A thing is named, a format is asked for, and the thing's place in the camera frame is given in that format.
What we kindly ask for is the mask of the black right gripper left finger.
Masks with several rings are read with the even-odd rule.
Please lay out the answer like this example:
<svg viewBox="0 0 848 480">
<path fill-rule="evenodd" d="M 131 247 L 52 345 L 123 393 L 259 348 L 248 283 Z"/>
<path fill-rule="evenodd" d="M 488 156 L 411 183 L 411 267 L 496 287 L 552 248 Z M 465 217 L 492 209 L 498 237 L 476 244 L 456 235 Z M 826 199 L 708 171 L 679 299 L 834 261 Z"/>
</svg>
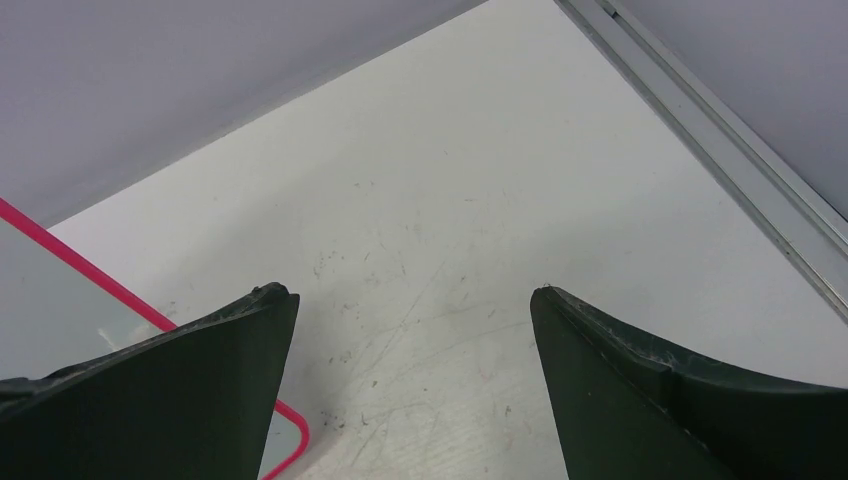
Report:
<svg viewBox="0 0 848 480">
<path fill-rule="evenodd" d="M 5 479 L 255 479 L 300 298 L 272 282 L 200 319 L 1 383 Z"/>
</svg>

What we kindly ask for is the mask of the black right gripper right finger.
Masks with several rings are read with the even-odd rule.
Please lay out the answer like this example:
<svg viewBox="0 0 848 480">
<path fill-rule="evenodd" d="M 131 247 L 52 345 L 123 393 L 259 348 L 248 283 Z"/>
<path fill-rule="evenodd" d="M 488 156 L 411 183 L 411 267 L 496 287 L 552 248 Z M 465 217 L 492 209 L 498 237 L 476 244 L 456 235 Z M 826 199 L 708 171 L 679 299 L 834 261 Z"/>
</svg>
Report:
<svg viewBox="0 0 848 480">
<path fill-rule="evenodd" d="M 843 479 L 847 392 L 757 373 L 552 286 L 530 301 L 572 479 Z"/>
</svg>

